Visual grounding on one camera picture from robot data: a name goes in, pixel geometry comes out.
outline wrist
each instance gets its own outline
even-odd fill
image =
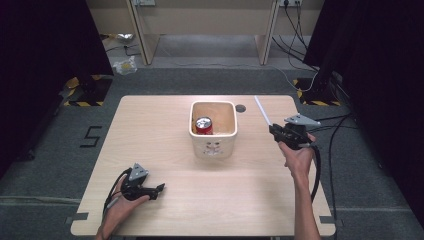
[[[309,191],[309,178],[307,175],[293,175],[294,185],[298,189],[308,189]]]
[[[113,217],[110,217],[108,213],[105,214],[102,224],[97,230],[96,239],[110,239],[113,232],[118,228],[119,222],[117,222]]]

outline black curtain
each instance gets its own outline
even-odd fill
[[[84,0],[5,0],[0,24],[1,177],[67,80],[113,71]]]
[[[352,8],[363,11],[346,18]],[[419,0],[326,0],[305,62],[332,59],[326,71],[343,76],[365,136],[424,227],[423,9]],[[345,38],[344,21],[355,23]]]

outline cartoon drawing on bucket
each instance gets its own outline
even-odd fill
[[[222,154],[223,151],[221,150],[219,142],[207,142],[206,143],[206,149],[203,151],[206,155],[217,155]]]

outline power outlet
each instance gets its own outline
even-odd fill
[[[135,6],[155,6],[155,0],[133,0]]]
[[[280,2],[280,7],[284,7],[284,1],[285,0],[281,0]],[[296,6],[302,6],[302,2],[303,0],[287,0],[287,2],[289,2],[289,5],[287,5],[287,7],[296,7]]]

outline white bucket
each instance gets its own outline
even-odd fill
[[[196,134],[199,117],[212,120],[213,135]],[[191,105],[189,132],[194,153],[199,158],[222,159],[231,156],[237,135],[237,115],[233,103],[227,101],[196,101]]]

